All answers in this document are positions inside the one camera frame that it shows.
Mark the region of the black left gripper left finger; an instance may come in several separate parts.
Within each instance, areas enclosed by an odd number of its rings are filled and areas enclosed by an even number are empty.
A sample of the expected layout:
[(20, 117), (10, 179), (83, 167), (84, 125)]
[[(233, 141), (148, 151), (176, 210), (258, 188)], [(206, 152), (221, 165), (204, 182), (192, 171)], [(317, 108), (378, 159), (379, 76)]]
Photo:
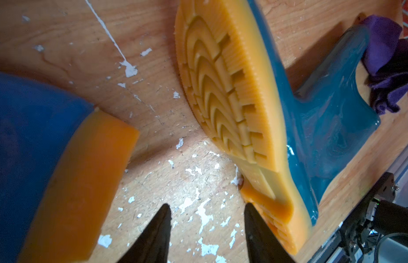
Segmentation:
[(166, 263), (171, 229), (171, 208), (165, 203), (119, 262)]

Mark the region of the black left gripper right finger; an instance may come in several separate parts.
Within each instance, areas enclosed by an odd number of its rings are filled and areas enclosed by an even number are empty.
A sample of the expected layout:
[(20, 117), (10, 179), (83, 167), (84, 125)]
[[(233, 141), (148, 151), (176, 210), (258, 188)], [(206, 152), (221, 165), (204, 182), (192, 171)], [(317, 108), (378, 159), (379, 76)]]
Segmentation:
[(245, 234), (250, 263), (294, 263), (252, 203), (245, 205)]

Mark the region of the teal rubber boot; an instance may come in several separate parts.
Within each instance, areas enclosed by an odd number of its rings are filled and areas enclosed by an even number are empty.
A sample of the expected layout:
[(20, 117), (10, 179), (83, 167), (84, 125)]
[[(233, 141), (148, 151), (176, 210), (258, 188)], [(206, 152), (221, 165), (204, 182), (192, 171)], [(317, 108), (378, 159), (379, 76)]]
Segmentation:
[(255, 1), (181, 1), (177, 63), (187, 101), (243, 175), (241, 195), (290, 254), (318, 220), (333, 179), (378, 128), (356, 85), (369, 43), (349, 28), (297, 90)]

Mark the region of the purple cloth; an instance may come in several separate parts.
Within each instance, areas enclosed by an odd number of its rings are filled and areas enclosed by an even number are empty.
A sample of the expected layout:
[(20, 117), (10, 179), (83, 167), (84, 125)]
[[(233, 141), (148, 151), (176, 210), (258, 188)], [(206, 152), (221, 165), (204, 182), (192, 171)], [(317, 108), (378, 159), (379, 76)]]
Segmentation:
[(372, 89), (371, 106), (378, 115), (400, 111), (398, 101), (408, 92), (408, 40), (393, 20), (371, 15), (361, 22), (370, 33), (363, 57)]

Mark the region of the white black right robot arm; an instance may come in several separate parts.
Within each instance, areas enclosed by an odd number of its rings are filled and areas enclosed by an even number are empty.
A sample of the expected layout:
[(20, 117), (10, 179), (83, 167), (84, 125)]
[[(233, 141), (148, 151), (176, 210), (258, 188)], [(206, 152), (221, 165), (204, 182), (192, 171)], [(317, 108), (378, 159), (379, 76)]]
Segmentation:
[(394, 203), (392, 173), (384, 173), (351, 211), (340, 228), (349, 263), (372, 256), (374, 263), (408, 263), (408, 207)]

